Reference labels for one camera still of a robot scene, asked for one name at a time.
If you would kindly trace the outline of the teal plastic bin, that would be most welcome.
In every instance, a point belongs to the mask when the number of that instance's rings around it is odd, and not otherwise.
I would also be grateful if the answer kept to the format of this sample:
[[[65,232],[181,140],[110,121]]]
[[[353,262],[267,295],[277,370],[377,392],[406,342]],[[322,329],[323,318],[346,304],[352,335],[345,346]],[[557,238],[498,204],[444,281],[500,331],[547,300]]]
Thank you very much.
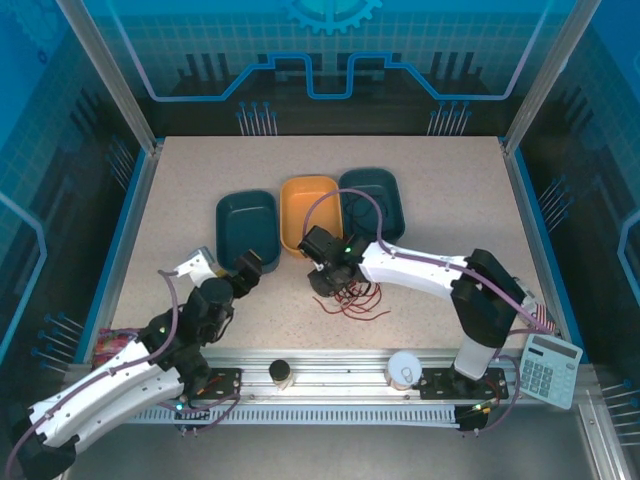
[[[340,189],[356,189],[373,198],[382,219],[382,238],[395,244],[404,235],[405,220],[395,176],[383,168],[358,168],[345,172],[338,180]],[[351,192],[340,194],[344,234],[376,239],[378,217],[375,207],[365,198]]]
[[[216,205],[216,259],[225,270],[246,251],[255,252],[264,273],[279,265],[281,246],[275,197],[264,190],[230,193]]]

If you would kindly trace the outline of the orange plastic bin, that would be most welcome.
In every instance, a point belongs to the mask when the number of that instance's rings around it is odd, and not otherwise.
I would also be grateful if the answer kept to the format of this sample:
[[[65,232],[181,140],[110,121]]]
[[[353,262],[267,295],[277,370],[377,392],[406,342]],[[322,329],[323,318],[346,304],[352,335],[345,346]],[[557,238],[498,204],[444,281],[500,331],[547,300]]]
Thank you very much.
[[[287,180],[280,189],[280,239],[284,249],[301,259],[298,245],[302,240],[303,223],[311,206],[323,195],[337,190],[338,184],[328,176],[298,176]],[[323,200],[310,217],[308,228],[320,226],[334,237],[343,235],[341,197],[338,194]]]

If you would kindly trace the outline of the small jar with dark lid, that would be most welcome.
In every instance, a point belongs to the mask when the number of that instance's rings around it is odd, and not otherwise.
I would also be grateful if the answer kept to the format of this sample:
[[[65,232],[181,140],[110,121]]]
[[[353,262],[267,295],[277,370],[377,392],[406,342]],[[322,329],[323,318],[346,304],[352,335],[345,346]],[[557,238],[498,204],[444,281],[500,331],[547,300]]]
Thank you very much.
[[[293,371],[289,363],[283,359],[274,360],[269,366],[269,375],[274,385],[284,390],[293,382]]]

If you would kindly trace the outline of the purple candy bag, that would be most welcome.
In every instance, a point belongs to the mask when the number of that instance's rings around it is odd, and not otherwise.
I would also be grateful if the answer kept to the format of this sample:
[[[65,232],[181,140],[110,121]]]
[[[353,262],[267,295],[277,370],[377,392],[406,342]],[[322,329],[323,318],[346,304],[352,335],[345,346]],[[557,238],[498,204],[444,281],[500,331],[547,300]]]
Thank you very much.
[[[138,337],[139,332],[137,328],[101,329],[93,352],[92,369],[99,368],[119,354]]]

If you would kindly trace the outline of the tin can with pull tab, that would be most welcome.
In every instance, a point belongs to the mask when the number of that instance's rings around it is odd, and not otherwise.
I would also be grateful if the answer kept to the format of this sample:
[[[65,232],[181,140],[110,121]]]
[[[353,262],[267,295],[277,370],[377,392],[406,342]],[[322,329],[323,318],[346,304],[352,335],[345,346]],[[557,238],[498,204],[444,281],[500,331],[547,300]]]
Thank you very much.
[[[385,379],[388,385],[404,391],[416,385],[422,376],[422,366],[417,356],[408,351],[398,351],[388,360]]]

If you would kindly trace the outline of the white calculator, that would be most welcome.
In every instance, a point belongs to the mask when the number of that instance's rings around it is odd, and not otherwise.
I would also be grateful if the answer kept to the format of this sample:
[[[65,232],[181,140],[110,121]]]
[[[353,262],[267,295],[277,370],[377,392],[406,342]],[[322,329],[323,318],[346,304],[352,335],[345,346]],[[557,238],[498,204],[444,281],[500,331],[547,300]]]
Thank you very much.
[[[552,335],[531,334],[520,360],[520,391],[551,406],[572,407],[583,350]]]

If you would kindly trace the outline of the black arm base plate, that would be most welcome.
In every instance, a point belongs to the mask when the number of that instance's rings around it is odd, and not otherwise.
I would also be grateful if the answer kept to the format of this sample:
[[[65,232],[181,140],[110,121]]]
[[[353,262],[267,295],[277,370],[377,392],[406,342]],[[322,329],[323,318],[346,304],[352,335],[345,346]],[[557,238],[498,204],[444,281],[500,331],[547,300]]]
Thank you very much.
[[[240,368],[211,368],[209,378],[197,392],[196,399],[218,400],[232,394],[239,394],[241,383]]]
[[[489,400],[509,398],[501,368],[488,368],[481,379],[472,380],[453,367],[424,368],[417,389],[422,400]]]

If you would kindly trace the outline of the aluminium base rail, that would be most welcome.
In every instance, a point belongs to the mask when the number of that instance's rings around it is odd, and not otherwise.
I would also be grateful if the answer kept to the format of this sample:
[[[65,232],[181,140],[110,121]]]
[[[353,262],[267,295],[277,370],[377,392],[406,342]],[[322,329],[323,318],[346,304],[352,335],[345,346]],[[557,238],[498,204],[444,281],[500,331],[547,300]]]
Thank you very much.
[[[248,349],[207,347],[202,354],[213,367],[242,370],[244,404],[265,405],[400,405],[420,402],[416,390],[387,385],[384,370],[393,349]],[[268,367],[283,359],[292,367],[293,384],[283,390],[272,382]]]

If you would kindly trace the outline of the aluminium frame side rail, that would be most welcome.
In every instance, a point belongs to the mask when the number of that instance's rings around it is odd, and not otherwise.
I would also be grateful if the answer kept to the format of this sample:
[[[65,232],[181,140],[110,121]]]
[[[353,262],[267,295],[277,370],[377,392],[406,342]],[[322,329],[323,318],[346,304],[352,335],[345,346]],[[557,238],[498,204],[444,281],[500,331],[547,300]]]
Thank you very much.
[[[505,152],[504,161],[546,307],[562,337],[586,350],[520,149],[517,148],[513,153]]]
[[[153,153],[141,151],[123,201],[111,244],[79,340],[74,364],[88,363],[101,328],[111,325],[140,228],[164,139]]]

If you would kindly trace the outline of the aluminium frame post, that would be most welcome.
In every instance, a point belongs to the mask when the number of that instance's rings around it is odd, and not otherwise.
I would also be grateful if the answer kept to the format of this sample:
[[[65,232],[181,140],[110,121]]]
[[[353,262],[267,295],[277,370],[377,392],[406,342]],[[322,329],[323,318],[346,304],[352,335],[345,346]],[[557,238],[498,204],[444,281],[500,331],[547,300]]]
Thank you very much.
[[[157,149],[156,137],[116,60],[82,0],[55,0],[91,60],[129,129],[150,155]]]
[[[575,0],[554,44],[547,54],[531,89],[525,96],[504,139],[502,151],[505,157],[513,156],[539,113],[555,82],[589,26],[602,0]]]

